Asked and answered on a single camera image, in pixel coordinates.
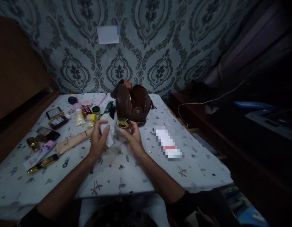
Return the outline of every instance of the beige tube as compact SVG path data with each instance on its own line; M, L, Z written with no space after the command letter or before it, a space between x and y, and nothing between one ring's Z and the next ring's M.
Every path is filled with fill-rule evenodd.
M84 140L88 139L91 136L93 128L87 129L86 131L65 140L64 142L57 144L57 155L60 156L64 154L69 149L73 148L74 146L78 145L79 143L83 142Z
M80 126L86 124L86 121L83 117L83 113L81 109L75 110L75 126Z

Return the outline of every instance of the patterned wallpaper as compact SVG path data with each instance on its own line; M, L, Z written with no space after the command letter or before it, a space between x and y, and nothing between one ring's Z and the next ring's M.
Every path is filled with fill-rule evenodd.
M163 99L216 66L258 0L0 0L61 93L111 92L120 79ZM119 44L96 26L118 25Z

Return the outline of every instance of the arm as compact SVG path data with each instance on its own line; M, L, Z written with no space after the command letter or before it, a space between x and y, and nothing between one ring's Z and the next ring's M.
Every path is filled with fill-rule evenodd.
M91 135L89 154L37 205L37 211L45 218L55 220L74 199L80 185L106 147L110 126L107 125L102 136L99 132L100 124L106 123L108 123L106 120L96 122Z
M173 204L185 194L185 189L166 173L144 150L140 131L135 122L131 121L131 132L121 130L129 144L129 150L151 180L155 190L167 204Z

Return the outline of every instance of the brown leather bag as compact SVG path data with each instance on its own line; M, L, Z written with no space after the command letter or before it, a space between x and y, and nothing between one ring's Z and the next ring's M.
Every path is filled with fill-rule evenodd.
M135 85L121 80L111 93L116 98L116 112L119 120L129 119L144 126L150 109L156 108L150 99L146 89L141 85Z

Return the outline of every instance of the table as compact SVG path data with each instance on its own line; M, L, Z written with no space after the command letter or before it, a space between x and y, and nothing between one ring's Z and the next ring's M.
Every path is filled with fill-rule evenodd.
M77 94L79 101L97 99L102 94ZM176 118L170 113L161 97L149 94L157 109L151 109L147 122L140 127L145 151L182 187L189 192L211 190L232 183L230 171L213 154L204 148ZM69 95L60 95L41 115L30 132L14 148L0 165L0 218L11 219L23 216L34 205L39 203L89 152L91 139L83 141L70 149L47 169L28 175L23 166L32 155L32 149L26 139L35 137L36 130L48 127L46 111L59 106L65 113L72 105L68 103ZM100 104L104 111L109 101L115 101L110 95ZM56 130L61 134L57 142L62 142L87 129L87 125L75 127L75 114L69 122ZM153 134L154 126L166 126L184 151L181 161L168 161L159 147ZM46 157L56 152L53 148ZM77 198L90 198L105 195L127 195L131 193L153 192L154 188L126 144L110 148L99 158L93 170L80 187Z

